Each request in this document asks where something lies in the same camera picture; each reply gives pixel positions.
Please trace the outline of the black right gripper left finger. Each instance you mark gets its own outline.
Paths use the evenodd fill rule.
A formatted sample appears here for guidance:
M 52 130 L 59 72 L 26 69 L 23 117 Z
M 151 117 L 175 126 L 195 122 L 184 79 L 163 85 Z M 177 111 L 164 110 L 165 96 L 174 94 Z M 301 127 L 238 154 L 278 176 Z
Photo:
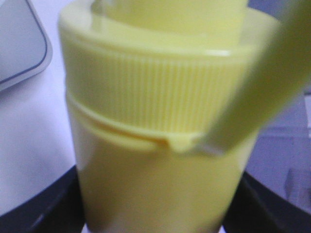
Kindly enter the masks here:
M 0 216 L 2 233 L 80 233 L 84 225 L 75 166 L 42 192 Z

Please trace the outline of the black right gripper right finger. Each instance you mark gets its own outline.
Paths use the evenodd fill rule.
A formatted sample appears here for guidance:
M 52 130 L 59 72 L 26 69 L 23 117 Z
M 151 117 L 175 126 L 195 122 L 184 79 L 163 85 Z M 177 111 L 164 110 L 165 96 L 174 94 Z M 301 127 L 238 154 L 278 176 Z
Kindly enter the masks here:
M 227 233 L 309 233 L 311 215 L 245 172 L 223 220 Z

